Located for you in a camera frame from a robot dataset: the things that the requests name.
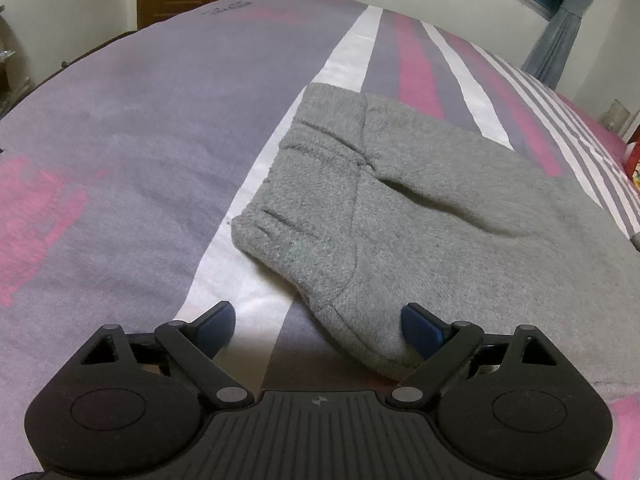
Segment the grey sweatpants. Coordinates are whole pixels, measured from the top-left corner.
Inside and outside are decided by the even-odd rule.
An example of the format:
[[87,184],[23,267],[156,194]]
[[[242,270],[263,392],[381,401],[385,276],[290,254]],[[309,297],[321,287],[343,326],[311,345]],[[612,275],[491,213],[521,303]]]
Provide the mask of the grey sweatpants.
[[231,237],[383,376],[420,363],[400,332],[416,302],[536,326],[602,396],[639,389],[634,241],[575,179],[397,101],[309,86]]

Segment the striped pink purple bedsheet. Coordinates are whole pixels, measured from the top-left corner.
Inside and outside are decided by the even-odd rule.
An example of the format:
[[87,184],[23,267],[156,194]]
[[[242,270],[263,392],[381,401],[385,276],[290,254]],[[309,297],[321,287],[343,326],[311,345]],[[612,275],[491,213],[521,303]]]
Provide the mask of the striped pink purple bedsheet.
[[475,44],[354,0],[221,0],[113,42],[1,123],[1,474],[38,462],[24,415],[101,325],[148,332],[229,300],[218,356],[248,388],[367,389],[294,290],[238,252],[230,222],[262,183],[307,84],[390,96],[506,141],[639,229],[623,144]]

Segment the colourful folded quilt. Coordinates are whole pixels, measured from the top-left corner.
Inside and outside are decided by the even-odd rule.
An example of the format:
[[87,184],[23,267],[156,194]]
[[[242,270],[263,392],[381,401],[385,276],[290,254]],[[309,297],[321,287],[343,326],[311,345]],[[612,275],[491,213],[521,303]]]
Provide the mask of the colourful folded quilt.
[[630,142],[627,145],[623,168],[626,176],[636,188],[640,188],[640,142]]

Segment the glass jar on nightstand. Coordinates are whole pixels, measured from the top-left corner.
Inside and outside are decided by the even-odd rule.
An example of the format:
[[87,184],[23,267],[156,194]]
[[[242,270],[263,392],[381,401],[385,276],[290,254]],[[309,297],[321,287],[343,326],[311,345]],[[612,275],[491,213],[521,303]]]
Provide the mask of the glass jar on nightstand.
[[630,111],[618,99],[600,116],[599,124],[608,131],[620,134],[630,115]]

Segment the wooden shelf with clutter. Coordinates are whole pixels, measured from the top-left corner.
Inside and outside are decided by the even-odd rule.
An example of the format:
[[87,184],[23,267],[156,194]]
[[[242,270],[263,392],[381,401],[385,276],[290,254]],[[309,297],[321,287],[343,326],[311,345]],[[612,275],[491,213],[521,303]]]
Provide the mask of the wooden shelf with clutter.
[[1,6],[1,117],[6,116],[35,87],[28,56],[4,16]]

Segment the right grey curtain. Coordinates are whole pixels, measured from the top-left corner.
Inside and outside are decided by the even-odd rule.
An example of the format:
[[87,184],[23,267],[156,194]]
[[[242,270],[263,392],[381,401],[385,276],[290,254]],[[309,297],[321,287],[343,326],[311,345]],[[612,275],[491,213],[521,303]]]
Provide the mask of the right grey curtain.
[[593,0],[562,0],[538,38],[522,70],[550,89],[558,85],[574,46],[582,16]]

